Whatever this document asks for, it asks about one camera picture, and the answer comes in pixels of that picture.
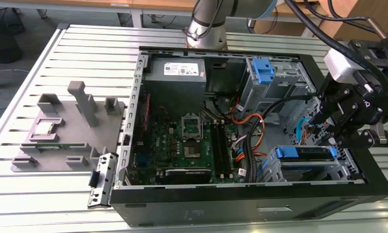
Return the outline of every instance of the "black trash bin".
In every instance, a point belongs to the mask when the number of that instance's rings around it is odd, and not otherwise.
[[[7,64],[18,61],[23,51],[18,45],[12,33],[0,26],[0,63]]]
[[[24,25],[18,10],[18,8],[0,8],[0,26],[14,35],[24,32]]]

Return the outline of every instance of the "open computer chassis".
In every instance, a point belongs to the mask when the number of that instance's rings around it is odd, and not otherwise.
[[[350,164],[346,171],[351,174],[347,177],[349,179],[330,183],[242,183],[221,181],[191,185],[145,183],[134,185],[130,181],[131,171],[129,168],[131,164],[139,162],[135,160],[131,151],[138,146],[135,145],[138,141],[135,140],[135,137],[138,137],[135,135],[135,118],[138,108],[141,108],[139,98],[145,74],[151,69],[149,65],[150,57],[178,59],[213,57],[218,61],[245,60],[247,61],[245,74],[254,73],[250,64],[254,58],[269,58],[273,63],[294,62],[306,84],[302,88],[297,88],[294,94],[289,93],[289,95],[305,94],[309,91],[317,92],[325,79],[310,55],[145,47],[141,48],[141,51],[130,97],[122,152],[119,155],[113,153],[102,157],[98,179],[94,179],[90,208],[113,206],[126,222],[133,227],[138,227],[318,219],[357,204],[374,202],[388,197],[388,182],[369,149],[355,148],[337,148],[341,154],[338,162]],[[221,85],[214,85],[219,80],[210,80],[210,78],[214,78],[214,74],[207,68],[206,75],[209,78],[206,92],[209,92]],[[250,87],[250,83],[242,85],[245,91],[257,91],[254,87]],[[293,106],[290,107],[290,112],[283,109],[286,115],[297,115],[291,116],[297,118],[294,119],[295,121],[301,117],[311,117],[311,114],[318,110],[319,104],[317,99],[313,99],[310,103],[305,102],[301,105],[298,103],[290,103]],[[289,139],[281,141],[281,144],[297,144],[291,129],[282,130]]]

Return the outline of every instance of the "blue drive bay latch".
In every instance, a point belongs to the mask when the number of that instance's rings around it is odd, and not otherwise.
[[[275,67],[266,58],[254,58],[254,70],[261,84],[271,84],[275,78]]]

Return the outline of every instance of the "ram slot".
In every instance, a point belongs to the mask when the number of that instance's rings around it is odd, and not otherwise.
[[[229,154],[229,149],[227,149],[229,146],[227,146],[225,125],[218,126],[218,133],[219,133],[222,169],[223,169],[223,174],[229,177],[231,174],[231,161],[230,161],[230,157],[229,157],[230,154]]]
[[[214,159],[215,159],[215,173],[217,173],[217,176],[221,177],[223,175],[223,163],[222,163],[219,132],[218,132],[217,124],[211,126],[211,133],[213,133],[213,147],[214,147]]]

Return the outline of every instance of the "gray floor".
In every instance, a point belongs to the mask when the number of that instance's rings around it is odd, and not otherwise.
[[[99,26],[121,26],[117,13],[100,12],[76,12],[50,10],[48,18],[40,19],[35,9],[22,9],[22,20],[26,26],[26,32],[16,35],[19,46],[24,52],[23,58],[11,64],[0,64],[2,69],[24,69],[31,70],[38,57],[51,39],[59,23],[99,25]],[[123,21],[130,19],[130,15],[125,15]],[[174,16],[158,18],[158,23],[151,22],[149,15],[145,16],[145,26],[147,28],[163,28],[173,21]],[[190,25],[191,18],[178,16],[169,29],[183,29]],[[227,31],[249,33],[246,27],[246,19],[229,19]],[[129,20],[127,26],[133,26],[133,20]],[[7,107],[12,97],[24,81],[26,74],[22,72],[0,73],[0,108]]]

